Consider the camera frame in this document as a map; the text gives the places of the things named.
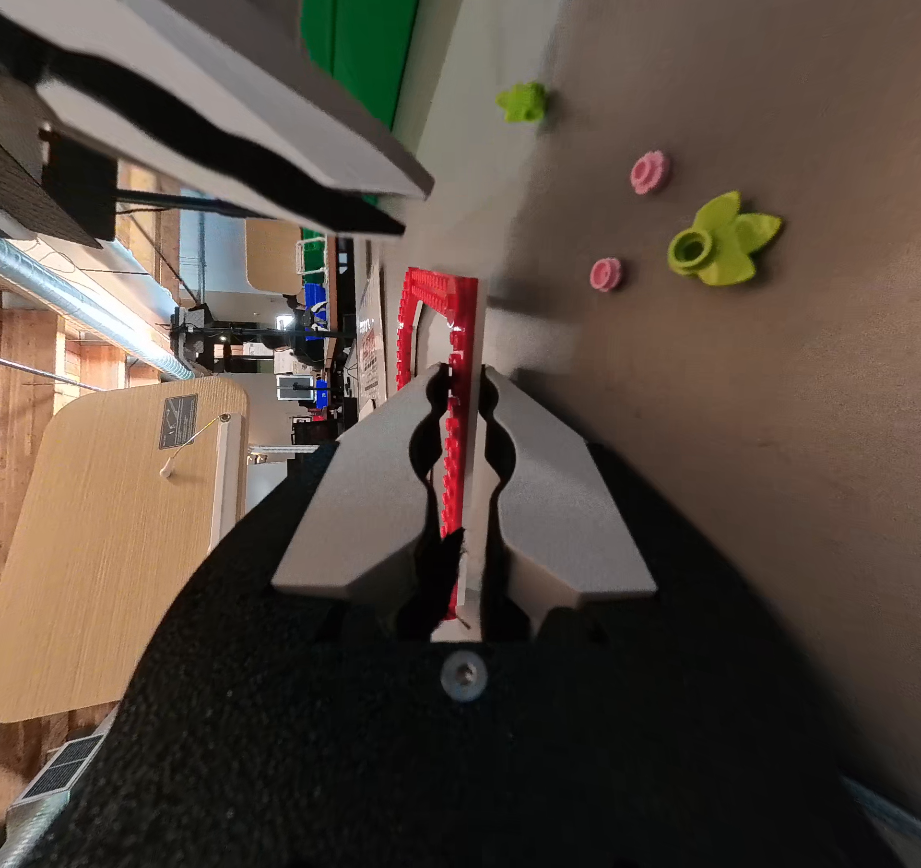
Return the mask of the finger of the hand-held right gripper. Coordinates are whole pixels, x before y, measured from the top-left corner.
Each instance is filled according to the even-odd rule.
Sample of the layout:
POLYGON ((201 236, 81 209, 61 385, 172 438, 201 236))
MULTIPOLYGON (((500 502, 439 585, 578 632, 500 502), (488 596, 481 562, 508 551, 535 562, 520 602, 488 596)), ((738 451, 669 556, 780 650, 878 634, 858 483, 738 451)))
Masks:
POLYGON ((2 28, 3 65, 38 95, 51 49, 96 56, 331 189, 432 191, 413 154, 250 0, 2 0, 2 28))
POLYGON ((316 182, 286 158, 225 132, 104 59, 51 49, 36 88, 79 136, 263 217, 340 236, 400 238, 405 232, 360 194, 316 182))

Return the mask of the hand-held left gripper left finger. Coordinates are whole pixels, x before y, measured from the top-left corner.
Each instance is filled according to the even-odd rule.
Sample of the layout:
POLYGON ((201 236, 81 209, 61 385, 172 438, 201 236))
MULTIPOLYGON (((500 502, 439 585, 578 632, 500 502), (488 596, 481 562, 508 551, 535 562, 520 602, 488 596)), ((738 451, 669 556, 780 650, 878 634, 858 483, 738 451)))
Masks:
POLYGON ((452 540, 440 534, 431 475, 448 397, 438 363, 339 437, 272 577, 277 594, 366 608, 395 628, 442 623, 452 540))

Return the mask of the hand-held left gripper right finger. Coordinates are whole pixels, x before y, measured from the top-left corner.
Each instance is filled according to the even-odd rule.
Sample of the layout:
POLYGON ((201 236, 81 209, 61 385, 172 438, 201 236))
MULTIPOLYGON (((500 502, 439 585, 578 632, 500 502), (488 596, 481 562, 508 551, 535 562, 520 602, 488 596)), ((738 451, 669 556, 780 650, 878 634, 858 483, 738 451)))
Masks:
POLYGON ((485 637, 533 637, 555 609, 654 596, 658 586, 587 441, 493 367, 481 374, 490 497, 485 637))

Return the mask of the red heart lego plate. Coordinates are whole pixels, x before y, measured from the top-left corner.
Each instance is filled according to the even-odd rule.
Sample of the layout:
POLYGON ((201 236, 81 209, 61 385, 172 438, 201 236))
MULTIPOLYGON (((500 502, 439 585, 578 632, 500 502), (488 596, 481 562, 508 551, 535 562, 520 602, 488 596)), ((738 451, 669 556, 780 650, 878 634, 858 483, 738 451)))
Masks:
POLYGON ((457 621, 468 601, 472 563, 467 524, 475 499, 482 370, 479 281, 420 267, 405 274, 398 307, 397 417, 406 426, 401 461, 413 500, 413 533, 401 547, 400 607, 394 614, 402 639, 430 642, 457 621), (428 310, 443 318, 448 355, 413 370, 416 321, 428 310))

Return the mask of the small lime lego flower stem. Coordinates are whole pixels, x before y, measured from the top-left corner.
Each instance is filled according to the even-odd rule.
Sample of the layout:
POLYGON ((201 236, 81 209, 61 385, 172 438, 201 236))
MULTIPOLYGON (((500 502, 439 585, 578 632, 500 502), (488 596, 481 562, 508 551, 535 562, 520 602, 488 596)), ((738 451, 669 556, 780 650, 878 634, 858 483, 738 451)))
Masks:
POLYGON ((500 91, 495 103, 506 123, 536 124, 547 114, 549 92, 539 81, 519 82, 500 91))

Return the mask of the lime green lego leaf piece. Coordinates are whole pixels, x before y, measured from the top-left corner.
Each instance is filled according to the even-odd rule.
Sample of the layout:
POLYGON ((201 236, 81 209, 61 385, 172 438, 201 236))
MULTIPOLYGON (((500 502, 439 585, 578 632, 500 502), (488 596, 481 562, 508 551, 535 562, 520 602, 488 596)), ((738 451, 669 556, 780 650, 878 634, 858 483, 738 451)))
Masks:
POLYGON ((742 284, 756 274, 754 254, 770 245, 783 227, 781 217, 743 211, 740 191, 720 194, 672 238, 667 264, 672 273, 707 286, 742 284))

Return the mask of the black panel on pole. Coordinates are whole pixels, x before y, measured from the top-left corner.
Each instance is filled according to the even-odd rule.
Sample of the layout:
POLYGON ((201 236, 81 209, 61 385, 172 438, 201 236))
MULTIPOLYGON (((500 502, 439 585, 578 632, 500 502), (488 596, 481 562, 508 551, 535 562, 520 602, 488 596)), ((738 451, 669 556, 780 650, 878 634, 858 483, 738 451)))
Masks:
POLYGON ((88 235, 115 240, 118 160, 51 129, 39 137, 47 146, 43 188, 88 235))

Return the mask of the black metal pole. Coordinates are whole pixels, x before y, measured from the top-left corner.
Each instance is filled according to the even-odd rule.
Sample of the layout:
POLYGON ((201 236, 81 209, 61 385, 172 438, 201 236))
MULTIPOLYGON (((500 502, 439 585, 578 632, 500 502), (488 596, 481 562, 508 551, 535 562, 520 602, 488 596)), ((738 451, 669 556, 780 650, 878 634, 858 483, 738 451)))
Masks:
POLYGON ((113 191, 115 202, 149 209, 175 209, 234 218, 258 218, 250 209, 207 196, 163 194, 118 187, 113 191))

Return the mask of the dark textured acoustic panel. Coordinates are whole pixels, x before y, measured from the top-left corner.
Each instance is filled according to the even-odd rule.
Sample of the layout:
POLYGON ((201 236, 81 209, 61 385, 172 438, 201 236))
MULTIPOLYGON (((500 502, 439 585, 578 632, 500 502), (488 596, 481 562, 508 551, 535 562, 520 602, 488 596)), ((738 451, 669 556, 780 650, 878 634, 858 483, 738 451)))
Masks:
POLYGON ((94 239, 43 188, 46 124, 37 95, 8 75, 1 77, 1 233, 6 240, 48 236, 98 249, 94 239))

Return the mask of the green storage bin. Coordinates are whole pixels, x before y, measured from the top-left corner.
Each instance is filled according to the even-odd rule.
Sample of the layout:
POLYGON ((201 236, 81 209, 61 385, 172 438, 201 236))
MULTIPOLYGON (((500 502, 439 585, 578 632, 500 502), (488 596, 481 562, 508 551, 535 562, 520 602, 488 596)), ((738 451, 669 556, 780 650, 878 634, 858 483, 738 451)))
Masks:
POLYGON ((303 0, 311 61, 392 128, 419 0, 303 0))

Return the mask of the wooden flip-top table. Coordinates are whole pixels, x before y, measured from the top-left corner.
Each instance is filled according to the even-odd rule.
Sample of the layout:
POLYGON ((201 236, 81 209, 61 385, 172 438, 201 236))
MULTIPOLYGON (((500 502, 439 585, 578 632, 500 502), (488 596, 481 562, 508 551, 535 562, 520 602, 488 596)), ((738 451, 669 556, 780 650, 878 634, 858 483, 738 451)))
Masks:
POLYGON ((285 221, 248 218, 244 231, 248 285, 267 294, 297 294, 302 287, 295 268, 301 229, 285 221))
POLYGON ((52 419, 2 572, 2 724, 121 699, 244 513, 248 414, 210 377, 89 393, 52 419))

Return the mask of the white printed poster board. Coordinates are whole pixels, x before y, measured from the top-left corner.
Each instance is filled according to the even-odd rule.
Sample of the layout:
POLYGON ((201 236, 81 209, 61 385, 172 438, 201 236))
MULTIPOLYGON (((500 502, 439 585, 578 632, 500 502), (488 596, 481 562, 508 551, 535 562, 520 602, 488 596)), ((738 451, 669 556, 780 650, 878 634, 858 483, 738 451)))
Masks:
POLYGON ((359 420, 370 415, 387 400, 386 341, 383 318, 380 262, 379 258, 373 255, 356 311, 359 420))

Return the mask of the thin metal rod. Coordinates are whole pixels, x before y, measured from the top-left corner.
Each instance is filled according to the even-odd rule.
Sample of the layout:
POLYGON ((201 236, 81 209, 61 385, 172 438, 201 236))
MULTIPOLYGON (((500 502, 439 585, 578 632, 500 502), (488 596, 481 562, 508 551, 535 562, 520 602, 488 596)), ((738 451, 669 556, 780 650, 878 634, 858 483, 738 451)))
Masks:
POLYGON ((2 357, 1 357, 0 363, 1 363, 1 366, 2 366, 3 368, 16 370, 16 371, 19 371, 19 372, 21 372, 21 373, 26 373, 26 374, 29 374, 29 375, 31 375, 31 376, 37 377, 37 378, 42 378, 42 379, 45 379, 45 380, 57 382, 57 383, 60 383, 60 384, 66 385, 66 386, 71 386, 71 387, 75 387, 75 388, 79 388, 79 389, 83 389, 83 390, 88 390, 88 391, 91 391, 91 392, 106 392, 106 391, 109 391, 109 389, 100 388, 100 387, 98 387, 98 386, 94 386, 94 385, 88 384, 88 383, 86 383, 86 382, 83 382, 83 381, 80 381, 80 380, 73 379, 73 378, 68 377, 68 376, 59 375, 59 374, 57 374, 57 373, 55 373, 55 372, 53 373, 53 372, 50 372, 50 371, 47 371, 47 370, 37 369, 37 368, 34 368, 34 367, 30 367, 30 366, 27 366, 27 365, 18 363, 18 362, 14 361, 14 360, 9 360, 9 359, 5 359, 5 358, 2 358, 2 357))

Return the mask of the dark grid ceiling panel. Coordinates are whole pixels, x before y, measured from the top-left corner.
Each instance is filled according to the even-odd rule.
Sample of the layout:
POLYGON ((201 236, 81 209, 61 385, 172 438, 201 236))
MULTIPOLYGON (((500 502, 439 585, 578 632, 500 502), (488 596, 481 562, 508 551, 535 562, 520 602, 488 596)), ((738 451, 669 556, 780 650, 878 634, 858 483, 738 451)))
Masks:
POLYGON ((69 793, 106 737, 105 733, 95 733, 59 747, 23 793, 14 800, 12 806, 26 805, 56 794, 69 793))

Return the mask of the silver ribbed ceiling duct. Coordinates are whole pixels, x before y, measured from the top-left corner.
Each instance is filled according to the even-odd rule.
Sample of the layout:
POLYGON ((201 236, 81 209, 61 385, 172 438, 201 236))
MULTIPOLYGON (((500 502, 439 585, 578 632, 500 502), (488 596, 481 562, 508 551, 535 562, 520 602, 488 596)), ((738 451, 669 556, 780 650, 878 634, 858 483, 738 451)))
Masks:
POLYGON ((70 318, 88 331, 103 337, 172 380, 191 380, 186 367, 169 350, 99 304, 62 276, 20 251, 9 240, 1 240, 1 278, 20 292, 39 299, 44 305, 70 318))

